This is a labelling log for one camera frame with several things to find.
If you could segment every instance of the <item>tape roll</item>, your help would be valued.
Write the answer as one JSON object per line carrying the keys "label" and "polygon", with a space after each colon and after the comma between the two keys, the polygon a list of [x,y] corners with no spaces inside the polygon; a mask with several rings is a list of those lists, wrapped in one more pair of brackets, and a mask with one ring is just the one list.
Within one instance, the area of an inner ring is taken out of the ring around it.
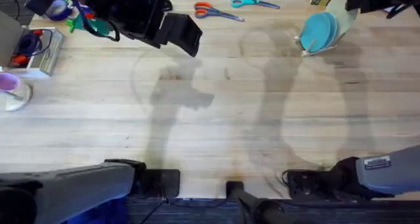
{"label": "tape roll", "polygon": [[72,12],[66,0],[54,0],[45,15],[52,21],[61,21],[67,19]]}

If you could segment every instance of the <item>teal scissors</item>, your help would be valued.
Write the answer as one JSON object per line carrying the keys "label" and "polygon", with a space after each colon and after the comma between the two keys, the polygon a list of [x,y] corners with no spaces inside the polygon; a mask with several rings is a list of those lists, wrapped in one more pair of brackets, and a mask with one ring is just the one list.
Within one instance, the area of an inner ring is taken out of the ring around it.
{"label": "teal scissors", "polygon": [[231,0],[230,5],[235,8],[241,7],[243,5],[260,5],[263,7],[280,9],[280,7],[275,4],[271,4],[271,3],[268,3],[265,1],[259,1],[259,0]]}

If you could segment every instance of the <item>sticker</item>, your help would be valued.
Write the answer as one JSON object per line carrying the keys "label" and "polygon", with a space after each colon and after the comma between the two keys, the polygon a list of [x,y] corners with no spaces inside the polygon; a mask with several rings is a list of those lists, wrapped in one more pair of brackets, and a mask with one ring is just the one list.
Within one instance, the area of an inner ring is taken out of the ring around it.
{"label": "sticker", "polygon": [[378,158],[368,158],[363,161],[365,169],[379,169],[391,166],[391,158],[389,156],[382,156]]}

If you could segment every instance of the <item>wood grain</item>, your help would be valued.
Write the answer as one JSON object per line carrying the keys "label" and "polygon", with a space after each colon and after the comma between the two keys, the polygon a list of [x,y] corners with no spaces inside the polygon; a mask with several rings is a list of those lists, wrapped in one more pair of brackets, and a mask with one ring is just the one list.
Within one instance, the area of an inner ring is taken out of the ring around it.
{"label": "wood grain", "polygon": [[180,169],[181,197],[221,198],[227,180],[242,180],[254,195],[287,198],[285,169],[327,169],[420,143],[413,10],[393,20],[360,15],[336,50],[301,58],[293,36],[319,11],[308,0],[264,0],[280,10],[171,1],[186,14],[208,1],[245,22],[195,19],[204,34],[191,58],[171,44],[113,43],[35,17],[32,27],[58,26],[68,37],[54,76],[33,80],[31,103],[0,114],[0,170],[128,158]]}

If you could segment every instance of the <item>blue plate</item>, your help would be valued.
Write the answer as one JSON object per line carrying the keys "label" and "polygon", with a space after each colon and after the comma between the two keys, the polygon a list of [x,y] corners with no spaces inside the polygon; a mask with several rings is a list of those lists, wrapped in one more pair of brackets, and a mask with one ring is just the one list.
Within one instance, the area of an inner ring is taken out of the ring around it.
{"label": "blue plate", "polygon": [[335,37],[337,37],[339,22],[330,12],[322,12],[322,14],[327,16],[329,23],[331,24],[331,31],[329,33],[328,41],[323,47],[327,48],[334,43]]}
{"label": "blue plate", "polygon": [[331,24],[329,23],[329,18],[323,13],[313,14],[304,23],[304,30],[299,38],[302,47],[308,50],[310,44],[314,41],[309,52],[319,51],[326,45],[330,31]]}

